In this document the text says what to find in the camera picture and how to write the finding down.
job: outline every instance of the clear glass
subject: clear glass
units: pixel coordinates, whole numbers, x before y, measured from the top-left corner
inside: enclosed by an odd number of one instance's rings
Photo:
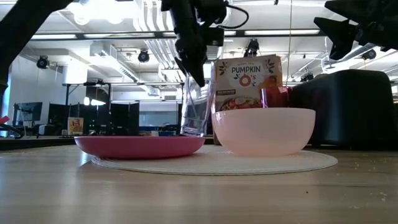
[[[195,137],[206,135],[214,90],[211,80],[207,80],[206,85],[201,88],[187,75],[183,93],[181,134]]]

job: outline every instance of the pumpkin o's box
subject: pumpkin o's box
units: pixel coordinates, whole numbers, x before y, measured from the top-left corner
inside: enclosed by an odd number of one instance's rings
[[[215,97],[212,113],[262,108],[262,88],[282,86],[280,57],[222,59],[215,62]],[[219,144],[216,134],[215,143]]]

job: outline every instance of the pink mug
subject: pink mug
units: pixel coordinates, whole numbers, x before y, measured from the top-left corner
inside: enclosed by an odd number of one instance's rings
[[[290,106],[291,87],[267,87],[261,89],[261,104],[263,108],[285,108]]]

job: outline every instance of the white placemat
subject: white placemat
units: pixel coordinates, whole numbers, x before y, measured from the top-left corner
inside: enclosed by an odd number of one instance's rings
[[[191,156],[160,159],[117,161],[94,157],[93,163],[113,169],[180,175],[262,175],[303,172],[337,164],[325,154],[300,151],[284,157],[239,157],[221,146],[203,146]]]

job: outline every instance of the ceiling pipe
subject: ceiling pipe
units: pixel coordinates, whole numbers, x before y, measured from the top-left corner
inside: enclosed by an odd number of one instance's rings
[[[382,72],[384,72],[387,75],[392,75],[395,72],[398,72],[398,65],[394,65],[389,68],[386,68],[386,69],[382,70]]]
[[[137,1],[133,1],[132,5],[134,7],[134,15],[136,15],[136,18],[133,20],[133,26],[137,31],[149,31],[148,27],[146,26],[145,23],[145,18],[144,18],[144,2],[140,1],[141,7],[138,5]],[[157,50],[157,47],[155,46],[155,43],[153,43],[152,40],[145,40],[144,43],[146,46],[148,46],[148,49],[155,55],[155,58],[157,61],[165,68],[168,67],[168,64],[163,58],[161,57],[161,53]]]
[[[163,23],[163,12],[161,10],[161,1],[157,1],[156,2],[156,25],[157,27],[160,29],[160,31],[166,31],[165,27],[164,27],[164,23]],[[160,39],[158,40],[158,45],[161,47],[161,49],[165,52],[165,56],[166,59],[171,62],[172,66],[171,68],[174,68],[176,66],[175,60],[174,58],[176,57],[176,54],[174,52],[175,48],[173,46],[173,44],[171,44],[172,42],[170,40],[165,40],[165,39]],[[166,49],[166,46],[169,48],[169,51],[172,55],[172,57],[170,57],[169,52]]]
[[[295,76],[298,75],[299,73],[302,73],[303,70],[304,70],[305,68],[307,68],[310,64],[312,64],[314,61],[321,60],[321,59],[325,58],[327,55],[328,55],[327,53],[322,53],[322,54],[316,56],[316,57],[315,57],[314,59],[312,59],[309,63],[306,63],[304,66],[302,66],[300,69],[298,69],[297,72],[293,73],[290,77],[295,77]]]
[[[167,30],[174,30],[172,15],[170,14],[169,11],[166,12],[166,26]],[[177,50],[174,47],[175,40],[169,40],[167,42],[168,42],[167,46],[171,50],[173,57],[177,57]]]
[[[357,46],[355,47],[350,53],[348,53],[347,55],[345,55],[342,59],[337,60],[337,61],[329,61],[327,62],[330,65],[336,64],[336,63],[341,63],[341,62],[346,62],[352,58],[358,57],[362,54],[365,54],[366,52],[372,50],[373,48],[376,47],[376,44],[365,44],[364,46]]]
[[[120,52],[118,52],[111,44],[102,43],[102,42],[94,42],[90,45],[90,56],[96,56],[101,58],[103,63],[107,63],[113,69],[118,71],[121,75],[128,77],[129,81],[137,83],[140,82],[140,76],[134,71],[131,70],[128,65],[124,62],[128,61],[128,59]],[[160,90],[153,88],[151,86],[142,86],[140,87],[145,90],[148,95],[160,96]]]
[[[146,17],[146,25],[149,28],[150,31],[156,31],[157,29],[155,28],[154,25],[154,20],[153,20],[153,10],[154,10],[154,5],[152,3],[152,0],[144,0],[144,3],[146,3],[146,12],[147,12],[147,17]],[[165,42],[163,43],[161,40],[153,40],[154,43],[154,48],[158,52],[159,57],[167,64],[167,68],[173,68],[173,61],[169,56],[169,53],[167,52],[166,48],[164,47],[166,44]]]

